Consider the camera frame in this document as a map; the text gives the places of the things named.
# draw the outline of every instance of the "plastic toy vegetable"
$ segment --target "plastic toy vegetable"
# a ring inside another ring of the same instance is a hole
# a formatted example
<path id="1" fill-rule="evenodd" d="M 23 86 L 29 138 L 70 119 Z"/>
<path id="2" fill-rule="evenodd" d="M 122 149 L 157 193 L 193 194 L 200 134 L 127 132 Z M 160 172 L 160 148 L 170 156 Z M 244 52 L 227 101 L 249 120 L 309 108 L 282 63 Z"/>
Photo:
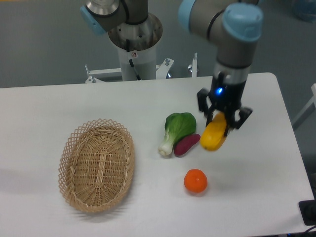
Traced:
<path id="1" fill-rule="evenodd" d="M 204 133 L 201 136 L 200 144 L 208 151 L 218 150 L 226 140 L 225 130 L 227 122 L 225 115 L 219 112 L 208 124 Z"/>
<path id="2" fill-rule="evenodd" d="M 164 140 L 158 147 L 159 153 L 166 157 L 172 153 L 174 145 L 182 138 L 195 133 L 197 121 L 191 113 L 173 113 L 166 118 Z"/>
<path id="3" fill-rule="evenodd" d="M 183 156 L 185 153 L 191 149 L 196 143 L 199 142 L 201 136 L 199 134 L 192 134 L 183 138 L 180 142 L 174 147 L 174 154 L 177 157 Z"/>

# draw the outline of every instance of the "gray floor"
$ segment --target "gray floor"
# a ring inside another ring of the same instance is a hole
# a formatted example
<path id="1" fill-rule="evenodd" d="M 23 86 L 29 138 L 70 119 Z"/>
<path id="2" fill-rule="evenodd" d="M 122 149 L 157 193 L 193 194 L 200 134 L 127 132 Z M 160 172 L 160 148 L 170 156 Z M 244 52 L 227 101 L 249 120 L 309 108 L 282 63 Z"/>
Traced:
<path id="1" fill-rule="evenodd" d="M 189 76 L 187 65 L 198 52 L 200 76 L 211 75 L 216 48 L 184 32 L 177 21 L 181 0 L 149 0 L 150 12 L 162 22 L 164 35 L 158 63 L 176 61 L 175 77 Z M 91 70 L 119 67 L 107 36 L 97 37 L 79 14 L 81 1 L 0 2 L 0 88 L 83 83 Z M 252 73 L 271 72 L 291 119 L 311 98 L 316 83 L 316 23 L 296 18 L 290 0 L 266 0 L 263 36 Z M 316 172 L 316 113 L 296 131 L 308 173 Z"/>

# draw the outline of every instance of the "metal bolt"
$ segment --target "metal bolt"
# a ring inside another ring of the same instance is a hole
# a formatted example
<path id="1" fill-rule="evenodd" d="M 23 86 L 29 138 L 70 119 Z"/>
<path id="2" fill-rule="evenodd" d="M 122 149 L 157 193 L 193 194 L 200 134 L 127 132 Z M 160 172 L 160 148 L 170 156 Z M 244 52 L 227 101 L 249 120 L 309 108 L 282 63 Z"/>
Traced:
<path id="1" fill-rule="evenodd" d="M 172 74 L 170 72 L 167 73 L 166 79 L 172 78 Z"/>
<path id="2" fill-rule="evenodd" d="M 137 57 L 137 53 L 136 52 L 132 52 L 132 57 L 136 58 Z"/>
<path id="3" fill-rule="evenodd" d="M 169 66 L 169 63 L 170 63 L 170 59 L 166 58 L 166 66 Z"/>
<path id="4" fill-rule="evenodd" d="M 92 83 L 95 83 L 95 79 L 93 75 L 90 75 L 90 70 L 88 69 L 88 65 L 86 64 L 84 67 L 85 67 L 85 70 L 87 71 L 87 75 L 92 78 Z"/>
<path id="5" fill-rule="evenodd" d="M 188 72 L 190 73 L 190 74 L 192 74 L 192 71 L 193 71 L 193 67 L 192 67 L 192 64 L 190 64 L 189 66 L 188 66 Z"/>
<path id="6" fill-rule="evenodd" d="M 89 75 L 90 74 L 90 70 L 88 69 L 88 65 L 87 64 L 85 65 L 85 70 L 87 71 L 87 75 Z"/>

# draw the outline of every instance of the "robotic arm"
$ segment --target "robotic arm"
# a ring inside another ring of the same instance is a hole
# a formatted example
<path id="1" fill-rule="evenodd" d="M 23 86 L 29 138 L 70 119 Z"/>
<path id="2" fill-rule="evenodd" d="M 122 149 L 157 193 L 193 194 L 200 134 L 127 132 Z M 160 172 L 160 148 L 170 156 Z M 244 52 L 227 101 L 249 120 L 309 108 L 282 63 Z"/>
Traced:
<path id="1" fill-rule="evenodd" d="M 239 129 L 252 113 L 250 108 L 241 106 L 240 100 L 263 22 L 262 11 L 254 5 L 257 0 L 234 2 L 184 0 L 179 8 L 183 28 L 218 47 L 211 90 L 202 89 L 197 99 L 199 110 L 207 117 L 206 125 L 212 122 L 215 110 L 224 113 L 225 136 L 230 129 Z M 239 120 L 235 120 L 236 111 Z"/>
<path id="2" fill-rule="evenodd" d="M 199 110 L 206 116 L 206 125 L 212 122 L 215 110 L 223 112 L 227 122 L 225 137 L 230 130 L 239 129 L 252 113 L 250 108 L 241 106 L 241 97 L 261 36 L 263 13 L 255 6 L 258 2 L 184 0 L 179 8 L 183 28 L 218 47 L 211 89 L 203 88 L 197 99 Z M 162 36 L 161 22 L 148 13 L 148 0 L 87 0 L 80 11 L 95 33 L 109 31 L 112 43 L 127 52 L 124 59 L 120 57 L 123 80 L 123 71 L 128 70 L 126 78 L 156 78 L 155 58 L 149 60 L 151 64 L 140 61 L 138 70 L 134 67 L 140 58 L 137 55 L 155 46 Z"/>

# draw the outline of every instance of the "purple sweet potato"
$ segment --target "purple sweet potato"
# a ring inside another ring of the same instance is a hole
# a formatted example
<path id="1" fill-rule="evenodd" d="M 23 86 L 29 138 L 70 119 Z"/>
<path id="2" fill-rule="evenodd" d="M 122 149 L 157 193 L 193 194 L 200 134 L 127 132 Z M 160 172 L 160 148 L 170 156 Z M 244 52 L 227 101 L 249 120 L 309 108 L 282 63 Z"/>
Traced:
<path id="1" fill-rule="evenodd" d="M 201 136 L 198 134 L 191 134 L 183 138 L 180 142 L 176 144 L 174 147 L 174 154 L 177 157 L 183 156 L 185 153 L 189 151 L 189 149 L 199 142 Z"/>

